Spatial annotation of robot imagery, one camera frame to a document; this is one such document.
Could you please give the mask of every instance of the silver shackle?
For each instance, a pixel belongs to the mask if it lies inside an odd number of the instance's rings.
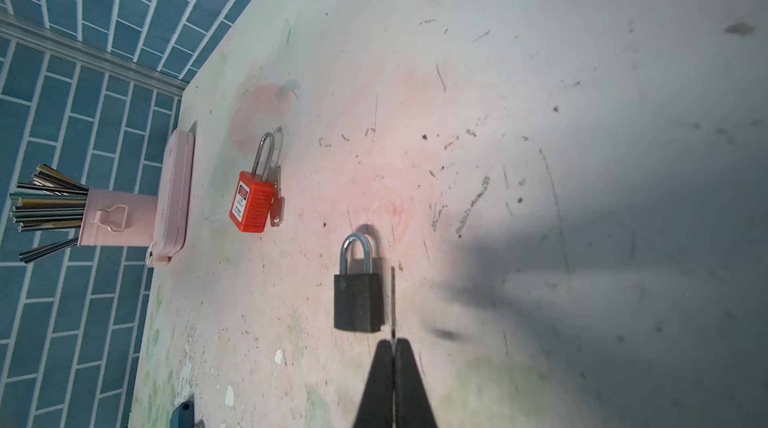
[[[259,150],[256,152],[256,160],[254,161],[254,167],[250,170],[251,174],[256,174],[256,169],[259,167],[259,160],[261,159],[261,151],[264,149],[264,142],[270,140],[270,150],[266,152],[266,164],[264,165],[264,174],[261,175],[261,180],[266,181],[266,174],[270,172],[270,164],[272,164],[272,154],[275,152],[275,136],[272,133],[267,133],[261,137],[259,142]]]
[[[350,246],[355,241],[360,241],[360,244],[362,245],[362,262],[364,265],[364,270],[367,274],[373,273],[373,262],[371,258],[371,244],[368,241],[368,238],[366,238],[366,235],[361,233],[352,233],[350,236],[346,237],[344,240],[344,243],[341,245],[341,254],[339,258],[339,274],[346,274],[346,255],[347,252],[350,250]]]

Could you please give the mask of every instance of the pink metal container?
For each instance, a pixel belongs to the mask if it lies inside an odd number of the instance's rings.
[[[91,189],[78,246],[149,246],[157,210],[156,196]]]

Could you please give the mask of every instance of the table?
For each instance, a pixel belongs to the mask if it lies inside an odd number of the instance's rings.
[[[762,2],[254,0],[184,93],[130,425],[350,426],[389,336],[332,327],[358,229],[440,426],[761,424]],[[276,128],[284,222],[239,233]]]

